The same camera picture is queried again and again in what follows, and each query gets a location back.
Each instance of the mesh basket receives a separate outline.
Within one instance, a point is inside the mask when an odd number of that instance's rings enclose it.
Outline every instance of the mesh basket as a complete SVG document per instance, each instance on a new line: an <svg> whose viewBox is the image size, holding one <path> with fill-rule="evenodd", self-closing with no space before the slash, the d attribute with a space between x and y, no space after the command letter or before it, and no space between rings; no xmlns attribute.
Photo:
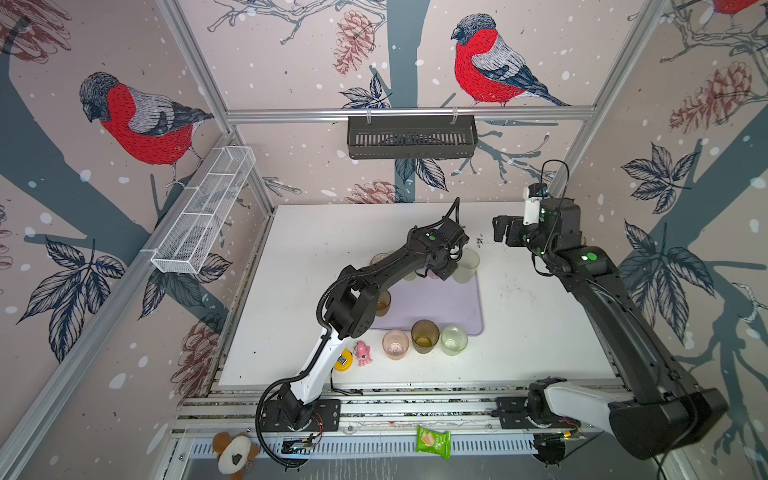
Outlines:
<svg viewBox="0 0 768 480"><path fill-rule="evenodd" d="M347 127L349 157L469 158L475 154L478 132L475 117L450 115L425 117L350 117Z"/></svg>
<svg viewBox="0 0 768 480"><path fill-rule="evenodd" d="M221 150L152 256L159 271L200 272L255 161L248 147Z"/></svg>

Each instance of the brown and white stuffed animal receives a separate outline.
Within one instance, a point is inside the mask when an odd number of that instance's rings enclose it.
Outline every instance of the brown and white stuffed animal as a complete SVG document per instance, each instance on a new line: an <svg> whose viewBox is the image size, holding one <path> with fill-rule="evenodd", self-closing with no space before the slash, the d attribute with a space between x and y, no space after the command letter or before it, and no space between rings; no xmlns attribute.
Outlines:
<svg viewBox="0 0 768 480"><path fill-rule="evenodd" d="M232 438L229 433L221 432L214 437L214 452L219 454L219 472L229 475L231 480L241 480L246 473L246 465L250 464L248 472L253 468L259 446L254 445L244 433Z"/></svg>

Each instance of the white table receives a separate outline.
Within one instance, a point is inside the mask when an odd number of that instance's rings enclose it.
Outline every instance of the white table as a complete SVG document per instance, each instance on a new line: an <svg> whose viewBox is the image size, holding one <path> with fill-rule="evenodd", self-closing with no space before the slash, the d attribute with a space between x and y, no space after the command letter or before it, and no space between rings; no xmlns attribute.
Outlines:
<svg viewBox="0 0 768 480"><path fill-rule="evenodd" d="M287 205L277 209L220 386L264 387L295 375L322 327L315 308L323 291L353 265L406 241L414 225L436 222L449 204ZM480 300L485 330L466 350L447 356L435 347L413 348L394 362L382 348L384 331L360 337L373 362L333 372L345 388L500 386L546 376L613 379L584 309L560 282L539 276L530 253L493 241L491 219L522 215L522 202L462 203L460 221L478 251ZM482 245L477 239L482 235Z"/></svg>

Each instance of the gray floor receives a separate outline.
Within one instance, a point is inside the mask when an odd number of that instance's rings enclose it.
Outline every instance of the gray floor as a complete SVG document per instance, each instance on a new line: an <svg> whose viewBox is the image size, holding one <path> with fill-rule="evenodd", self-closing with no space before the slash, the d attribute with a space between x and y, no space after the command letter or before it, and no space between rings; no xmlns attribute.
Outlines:
<svg viewBox="0 0 768 480"><path fill-rule="evenodd" d="M573 447L581 442L573 442ZM657 466L653 460L631 457L608 435L603 434L566 458L561 467L549 467L530 455L454 456L446 461L437 455L406 458L368 458L359 460L312 460L299 472L284 472L265 458L256 461L245 480L291 478L295 480L654 480ZM194 459L187 464L184 480L226 478L214 460Z"/></svg>

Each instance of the bird head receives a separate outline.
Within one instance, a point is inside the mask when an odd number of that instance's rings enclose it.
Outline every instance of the bird head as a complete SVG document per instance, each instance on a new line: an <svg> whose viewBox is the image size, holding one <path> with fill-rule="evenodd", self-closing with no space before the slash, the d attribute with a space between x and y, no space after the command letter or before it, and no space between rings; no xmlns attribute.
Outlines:
<svg viewBox="0 0 768 480"><path fill-rule="evenodd" d="M496 22L490 15L485 13L467 15L456 25L451 39L458 41L462 46L466 46L475 33L487 28L496 29Z"/></svg>
<svg viewBox="0 0 768 480"><path fill-rule="evenodd" d="M80 102L83 104L83 112L88 121L98 118L101 121L109 121L109 103L107 95L112 88L120 82L108 73L97 71L83 81L80 86Z"/></svg>

